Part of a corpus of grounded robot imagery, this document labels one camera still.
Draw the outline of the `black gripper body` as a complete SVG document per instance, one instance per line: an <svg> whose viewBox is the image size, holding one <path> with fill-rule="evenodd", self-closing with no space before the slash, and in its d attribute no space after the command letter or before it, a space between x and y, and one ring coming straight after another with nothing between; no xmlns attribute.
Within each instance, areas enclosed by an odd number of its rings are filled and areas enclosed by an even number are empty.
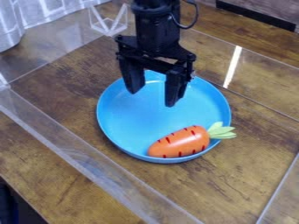
<svg viewBox="0 0 299 224"><path fill-rule="evenodd" d="M179 2L133 2L131 10L135 15L135 36L119 35L118 53L138 60L145 69L159 73L175 67L185 67L193 72L193 62L197 55L181 46L181 29L190 29L197 20L189 25L181 24Z"/></svg>

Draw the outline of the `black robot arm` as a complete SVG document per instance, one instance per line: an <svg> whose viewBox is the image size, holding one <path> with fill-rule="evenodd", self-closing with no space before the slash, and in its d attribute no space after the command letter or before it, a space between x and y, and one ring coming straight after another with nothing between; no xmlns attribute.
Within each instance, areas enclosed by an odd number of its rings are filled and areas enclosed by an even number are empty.
<svg viewBox="0 0 299 224"><path fill-rule="evenodd" d="M195 7L190 25L181 24L181 0L134 0L135 36L115 37L117 58L129 92L135 94L146 85L146 69L165 74L167 107L173 107L185 96L197 60L197 55L179 44L181 29L190 29L199 17L195 1L185 1Z"/></svg>

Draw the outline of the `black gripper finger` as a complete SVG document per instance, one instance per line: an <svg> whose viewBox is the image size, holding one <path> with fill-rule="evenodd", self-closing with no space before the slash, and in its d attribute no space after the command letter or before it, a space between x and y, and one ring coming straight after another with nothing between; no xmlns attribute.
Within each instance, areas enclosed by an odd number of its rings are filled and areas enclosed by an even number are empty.
<svg viewBox="0 0 299 224"><path fill-rule="evenodd" d="M127 91L135 94L146 85L145 66L137 59L123 55L118 56L118 61Z"/></svg>
<svg viewBox="0 0 299 224"><path fill-rule="evenodd" d="M187 69L182 66L175 66L166 74L165 82L165 105L173 107L183 98L187 84L193 76Z"/></svg>

